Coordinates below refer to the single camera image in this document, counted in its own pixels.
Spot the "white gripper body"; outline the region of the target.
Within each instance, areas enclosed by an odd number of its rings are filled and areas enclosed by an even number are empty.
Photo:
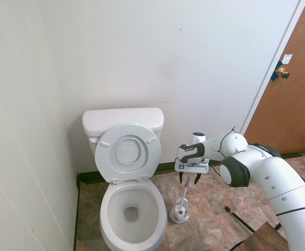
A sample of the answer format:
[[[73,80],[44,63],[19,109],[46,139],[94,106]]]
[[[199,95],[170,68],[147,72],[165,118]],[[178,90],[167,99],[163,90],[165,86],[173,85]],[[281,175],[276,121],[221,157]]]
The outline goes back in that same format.
[[[209,170],[209,164],[196,164],[191,165],[189,163],[175,162],[175,171],[176,172],[185,172],[185,173],[196,173],[196,174],[206,174]]]

